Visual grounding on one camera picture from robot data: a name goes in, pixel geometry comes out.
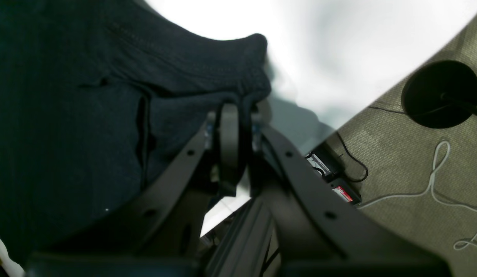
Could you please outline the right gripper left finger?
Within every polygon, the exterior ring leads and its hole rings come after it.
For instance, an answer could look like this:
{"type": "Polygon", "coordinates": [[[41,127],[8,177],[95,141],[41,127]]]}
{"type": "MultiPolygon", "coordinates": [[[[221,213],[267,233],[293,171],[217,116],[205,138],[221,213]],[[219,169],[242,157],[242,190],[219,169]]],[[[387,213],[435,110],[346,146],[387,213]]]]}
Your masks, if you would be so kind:
{"type": "Polygon", "coordinates": [[[28,277],[203,277],[196,248],[210,198],[235,196],[239,112],[225,104],[160,177],[122,207],[33,254],[28,277]]]}

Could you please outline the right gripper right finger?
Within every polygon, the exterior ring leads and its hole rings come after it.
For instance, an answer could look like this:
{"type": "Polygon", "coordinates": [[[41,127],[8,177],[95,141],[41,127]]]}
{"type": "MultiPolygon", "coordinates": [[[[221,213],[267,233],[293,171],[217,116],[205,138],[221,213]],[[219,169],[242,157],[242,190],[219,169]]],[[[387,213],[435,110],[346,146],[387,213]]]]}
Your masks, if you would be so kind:
{"type": "Polygon", "coordinates": [[[449,277],[439,256],[337,196],[295,146],[252,112],[252,195],[270,210],[281,277],[449,277]]]}

